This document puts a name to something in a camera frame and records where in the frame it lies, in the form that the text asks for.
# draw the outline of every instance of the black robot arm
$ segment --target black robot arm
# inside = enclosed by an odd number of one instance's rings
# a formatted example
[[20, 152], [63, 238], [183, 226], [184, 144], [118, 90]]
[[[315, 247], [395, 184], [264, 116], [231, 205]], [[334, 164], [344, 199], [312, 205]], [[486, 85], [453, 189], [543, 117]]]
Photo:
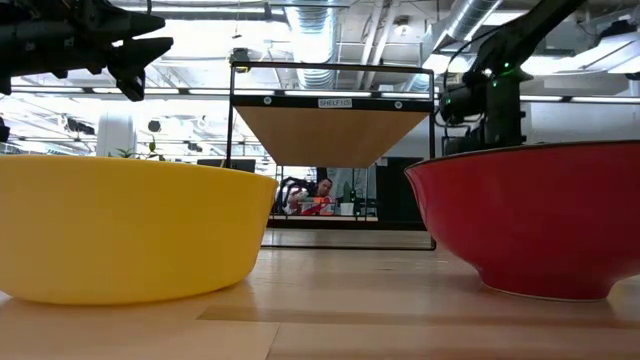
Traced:
[[520, 66], [558, 24], [585, 0], [542, 0], [525, 15], [502, 25], [481, 46], [462, 84], [447, 87], [441, 100], [445, 122], [485, 114], [470, 136], [452, 143], [447, 154], [521, 145], [520, 83], [533, 77]]
[[[145, 67], [169, 51], [172, 38], [134, 39], [165, 26], [152, 15], [125, 11], [108, 0], [21, 0], [0, 6], [0, 93], [11, 78], [70, 70], [94, 75], [106, 67], [132, 101], [144, 99]], [[120, 46], [114, 46], [122, 40]]]
[[9, 141], [9, 131], [11, 129], [4, 125], [4, 120], [0, 116], [0, 143]]

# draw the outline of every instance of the ceiling duct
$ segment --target ceiling duct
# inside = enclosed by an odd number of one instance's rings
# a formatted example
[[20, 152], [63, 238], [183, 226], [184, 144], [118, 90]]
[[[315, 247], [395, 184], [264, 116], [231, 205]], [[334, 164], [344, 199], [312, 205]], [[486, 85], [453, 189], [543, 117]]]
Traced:
[[[335, 57], [337, 12], [333, 8], [288, 7], [293, 32], [293, 58], [302, 63], [331, 63]], [[298, 69], [302, 89], [332, 89], [333, 70]]]
[[166, 20], [198, 20], [198, 21], [271, 21], [286, 23], [287, 17], [283, 13], [279, 14], [266, 14], [262, 8], [248, 9], [243, 8], [244, 11], [231, 12], [223, 11], [198, 11], [198, 8], [193, 8], [193, 11], [172, 11], [166, 9], [162, 11], [153, 11], [153, 15], [159, 16]]
[[[387, 10], [384, 27], [382, 28], [382, 32], [380, 33], [378, 44], [376, 44], [373, 58], [371, 59], [372, 65], [379, 65], [380, 60], [382, 60], [382, 54], [384, 53], [384, 48], [387, 45], [387, 39], [389, 39], [389, 34], [393, 31], [394, 20], [396, 18], [398, 7], [400, 7], [400, 0], [391, 0], [391, 2], [389, 2], [389, 8]], [[369, 90], [371, 88], [371, 84], [373, 83], [373, 77], [375, 76], [375, 74], [375, 71], [367, 72], [367, 76], [364, 79], [364, 90]]]
[[[458, 41], [469, 41], [487, 20], [489, 15], [500, 6], [502, 0], [456, 0], [451, 6], [449, 16], [429, 27], [422, 47], [426, 59], [436, 49], [449, 46]], [[415, 75], [405, 85], [405, 91], [426, 91], [429, 78], [424, 74]]]
[[446, 19], [445, 32], [450, 39], [448, 41], [443, 39], [438, 47], [447, 46], [447, 43], [456, 41], [471, 40], [473, 34], [501, 3], [502, 0], [456, 0]]

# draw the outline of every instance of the black bowl rim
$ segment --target black bowl rim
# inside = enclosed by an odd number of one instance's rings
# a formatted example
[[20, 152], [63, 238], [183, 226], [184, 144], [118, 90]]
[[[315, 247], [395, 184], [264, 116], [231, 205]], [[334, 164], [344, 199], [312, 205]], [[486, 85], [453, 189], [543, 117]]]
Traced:
[[640, 144], [640, 139], [628, 139], [628, 140], [598, 140], [598, 141], [572, 141], [565, 143], [547, 143], [547, 144], [532, 144], [532, 145], [520, 145], [520, 146], [511, 146], [499, 149], [490, 149], [490, 150], [479, 150], [479, 151], [471, 151], [467, 153], [455, 154], [455, 155], [447, 155], [442, 156], [435, 159], [423, 160], [418, 163], [415, 163], [411, 166], [408, 166], [404, 171], [405, 173], [415, 167], [430, 165], [433, 163], [447, 161], [447, 160], [457, 160], [461, 158], [471, 157], [471, 156], [483, 156], [483, 155], [491, 155], [495, 153], [501, 152], [515, 152], [515, 151], [526, 151], [526, 150], [543, 150], [549, 148], [556, 147], [570, 147], [570, 146], [594, 146], [594, 145], [626, 145], [626, 144]]

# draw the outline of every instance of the table surface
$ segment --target table surface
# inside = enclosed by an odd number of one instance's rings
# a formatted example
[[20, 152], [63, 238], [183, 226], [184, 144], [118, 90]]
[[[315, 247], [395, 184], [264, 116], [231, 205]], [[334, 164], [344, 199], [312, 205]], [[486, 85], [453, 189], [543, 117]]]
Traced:
[[442, 248], [263, 250], [235, 286], [147, 305], [0, 295], [0, 359], [12, 360], [639, 359], [639, 340], [640, 278], [608, 301], [534, 300], [487, 289]]

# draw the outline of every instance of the wooden shelf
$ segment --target wooden shelf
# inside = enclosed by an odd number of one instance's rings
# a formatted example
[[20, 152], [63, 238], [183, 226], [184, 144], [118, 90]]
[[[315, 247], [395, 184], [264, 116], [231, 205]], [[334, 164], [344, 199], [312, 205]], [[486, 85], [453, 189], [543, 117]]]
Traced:
[[236, 106], [265, 149], [284, 166], [367, 168], [426, 112]]

